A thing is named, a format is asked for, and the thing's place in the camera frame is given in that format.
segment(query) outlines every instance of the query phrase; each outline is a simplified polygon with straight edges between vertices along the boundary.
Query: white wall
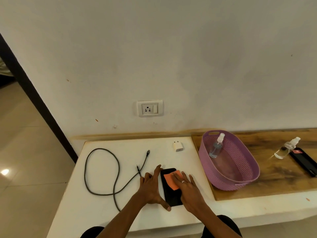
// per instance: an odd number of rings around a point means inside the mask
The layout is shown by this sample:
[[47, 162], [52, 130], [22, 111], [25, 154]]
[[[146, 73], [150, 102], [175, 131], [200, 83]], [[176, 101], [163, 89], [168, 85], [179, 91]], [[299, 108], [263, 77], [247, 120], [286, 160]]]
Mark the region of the white wall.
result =
[[[317, 126], [316, 10], [316, 0], [2, 0], [0, 32], [71, 142], [304, 128]], [[139, 118], [135, 102], [153, 99], [164, 116]]]

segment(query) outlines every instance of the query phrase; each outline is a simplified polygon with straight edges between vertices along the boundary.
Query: forearm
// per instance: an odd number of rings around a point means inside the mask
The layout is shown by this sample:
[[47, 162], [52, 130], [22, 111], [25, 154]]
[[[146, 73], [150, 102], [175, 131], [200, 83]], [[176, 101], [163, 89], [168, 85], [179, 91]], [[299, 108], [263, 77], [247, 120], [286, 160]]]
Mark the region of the forearm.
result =
[[215, 238], [241, 238], [241, 236], [223, 223], [215, 213], [212, 212], [208, 205], [198, 212], [197, 218], [207, 227]]
[[134, 219], [145, 205], [138, 193], [134, 194], [125, 207], [103, 229], [97, 238], [126, 237]]

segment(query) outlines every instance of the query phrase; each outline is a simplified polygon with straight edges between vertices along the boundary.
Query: charging cable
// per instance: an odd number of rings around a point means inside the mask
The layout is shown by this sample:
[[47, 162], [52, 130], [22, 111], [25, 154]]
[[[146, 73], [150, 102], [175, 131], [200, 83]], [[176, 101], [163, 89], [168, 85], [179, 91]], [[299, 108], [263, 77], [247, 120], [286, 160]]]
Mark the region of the charging cable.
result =
[[[88, 184], [87, 184], [86, 172], [87, 172], [87, 162], [88, 162], [88, 158], [89, 158], [89, 156], [90, 156], [95, 150], [98, 150], [98, 149], [102, 149], [102, 150], [105, 150], [105, 151], [111, 153], [111, 154], [113, 155], [113, 157], [117, 160], [117, 163], [118, 163], [118, 174], [117, 174], [116, 181], [114, 182], [114, 185], [113, 185], [113, 192], [112, 192], [111, 194], [98, 194], [98, 193], [92, 192], [92, 191], [89, 189]], [[107, 150], [107, 149], [105, 149], [105, 148], [95, 148], [94, 150], [92, 150], [92, 151], [89, 153], [89, 155], [87, 156], [87, 159], [86, 159], [86, 163], [85, 163], [84, 181], [85, 181], [85, 185], [86, 185], [87, 190], [89, 191], [89, 193], [91, 193], [91, 194], [93, 194], [93, 195], [96, 195], [96, 196], [113, 196], [114, 204], [116, 205], [117, 210], [118, 210], [118, 211], [121, 211], [121, 210], [119, 209], [118, 205], [117, 205], [117, 201], [116, 201], [116, 196], [115, 196], [115, 195], [118, 194], [118, 193], [120, 193], [121, 191], [123, 191], [123, 189], [134, 179], [134, 177], [137, 176], [139, 173], [141, 173], [141, 171], [142, 171], [142, 169], [143, 169], [143, 167], [144, 167], [144, 165], [145, 165], [145, 162], [146, 162], [147, 157], [149, 156], [149, 154], [150, 154], [150, 150], [148, 150], [147, 153], [146, 153], [145, 160], [144, 160], [144, 163], [143, 163], [143, 165], [142, 165], [140, 171], [138, 171], [138, 172], [128, 181], [128, 183], [126, 183], [126, 185], [125, 185], [121, 190], [115, 192], [116, 183], [117, 183], [117, 180], [118, 180], [119, 174], [120, 174], [120, 163], [119, 163], [119, 160], [118, 160], [118, 158], [117, 158], [111, 151], [109, 151], [109, 150]]]

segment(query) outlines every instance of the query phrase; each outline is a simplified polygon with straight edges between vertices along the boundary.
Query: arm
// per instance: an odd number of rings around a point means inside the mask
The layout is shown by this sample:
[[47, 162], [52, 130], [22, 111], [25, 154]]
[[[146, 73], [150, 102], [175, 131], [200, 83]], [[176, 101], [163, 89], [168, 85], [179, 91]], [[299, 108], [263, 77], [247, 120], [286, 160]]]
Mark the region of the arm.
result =
[[189, 175], [189, 181], [184, 172], [182, 175], [184, 178], [174, 174], [172, 179], [182, 191], [181, 201], [186, 210], [196, 216], [215, 238], [241, 238], [212, 212], [197, 188], [193, 177]]
[[146, 204], [161, 204], [166, 210], [171, 211], [171, 207], [159, 194], [158, 176], [160, 171], [161, 165], [158, 165], [153, 176], [146, 173], [144, 178], [140, 178], [140, 188], [137, 193], [131, 197], [122, 211], [110, 221], [97, 238], [125, 237], [134, 219]]

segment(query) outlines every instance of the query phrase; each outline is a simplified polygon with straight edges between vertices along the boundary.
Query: white spray nozzle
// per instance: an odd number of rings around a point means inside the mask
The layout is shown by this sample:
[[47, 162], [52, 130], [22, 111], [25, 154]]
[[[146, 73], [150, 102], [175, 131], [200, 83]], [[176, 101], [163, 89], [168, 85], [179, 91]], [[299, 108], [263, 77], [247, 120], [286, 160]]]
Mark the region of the white spray nozzle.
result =
[[224, 140], [224, 133], [221, 133], [221, 134], [219, 135], [219, 137], [217, 138], [217, 141], [218, 141], [219, 143], [222, 143], [223, 140]]
[[290, 143], [293, 144], [293, 145], [296, 145], [296, 144], [298, 144], [299, 140], [300, 140], [300, 137], [296, 137], [295, 139], [292, 139], [290, 141]]

